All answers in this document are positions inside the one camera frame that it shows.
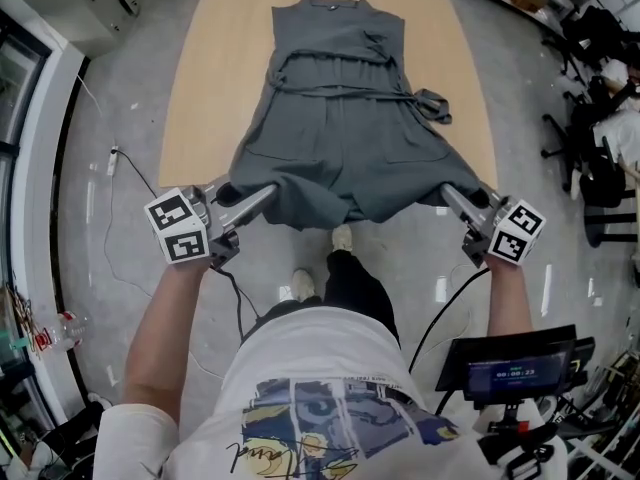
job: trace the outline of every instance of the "gray dress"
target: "gray dress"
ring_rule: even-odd
[[[229,172],[243,194],[279,186],[268,222],[383,222],[416,201],[445,206],[442,183],[480,189],[429,125],[451,122],[447,101],[411,93],[402,19],[366,0],[300,0],[273,9],[273,30],[260,103]]]

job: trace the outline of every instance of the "display screen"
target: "display screen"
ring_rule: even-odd
[[[505,393],[557,386],[562,380],[566,351],[539,357],[469,363],[468,393]]]

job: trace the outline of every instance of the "shoe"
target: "shoe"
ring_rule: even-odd
[[[331,233],[334,251],[353,251],[353,236],[349,224],[341,224]]]
[[[577,201],[580,195],[580,176],[582,173],[578,169],[574,169],[571,173],[571,200]]]
[[[299,268],[293,273],[291,280],[291,295],[298,302],[304,302],[316,294],[316,286],[309,272]]]
[[[98,402],[105,411],[113,407],[113,404],[109,402],[109,400],[101,397],[98,393],[88,393],[87,398],[89,399],[89,402]]]

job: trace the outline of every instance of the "concrete floor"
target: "concrete floor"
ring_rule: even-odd
[[[551,112],[566,118],[561,94],[571,83],[559,76],[559,59],[540,45],[542,32],[536,24],[491,0],[453,2],[485,94],[500,189],[526,199],[548,218],[525,266],[535,324],[575,323],[581,336],[596,338],[597,364],[628,343],[625,323],[637,298],[629,275],[631,248],[605,244],[591,249],[582,227],[582,203],[561,191],[557,161],[540,158],[540,148],[555,142],[540,116]],[[87,72],[85,80],[102,117],[82,91],[69,132],[59,209],[64,301],[68,310],[89,315],[93,323],[77,351],[86,384],[114,401],[121,393],[128,345],[164,260],[142,210],[150,200],[147,189],[123,159],[115,177],[106,175],[109,150],[118,144],[156,186],[173,77],[197,3],[145,0],[125,44],[93,61]],[[389,292],[407,358],[442,307],[436,296],[438,279],[444,279],[440,283],[446,284],[448,297],[475,271],[460,250],[464,231],[451,214],[438,215],[435,208],[418,205],[382,225],[354,226],[355,251]],[[295,268],[309,269],[320,286],[326,279],[326,232],[297,232],[258,219],[239,234],[243,253],[228,270],[261,314],[277,302],[279,287],[288,284]],[[485,277],[467,290],[434,329],[425,350],[465,329],[467,336],[483,335],[488,286]],[[239,345],[235,304],[228,280],[207,275],[191,350],[203,367],[220,375]],[[243,318],[249,328],[253,318],[246,302]],[[432,404],[447,348],[435,348],[416,369],[416,380]],[[183,435],[211,413],[219,388],[218,379],[189,360]]]

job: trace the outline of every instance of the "light wood tabletop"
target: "light wood tabletop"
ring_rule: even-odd
[[[207,184],[228,172],[274,48],[271,7],[298,1],[200,0],[171,93],[160,186]],[[449,100],[453,123],[436,128],[484,182],[498,188],[485,101],[450,0],[367,1],[405,20],[411,87]]]

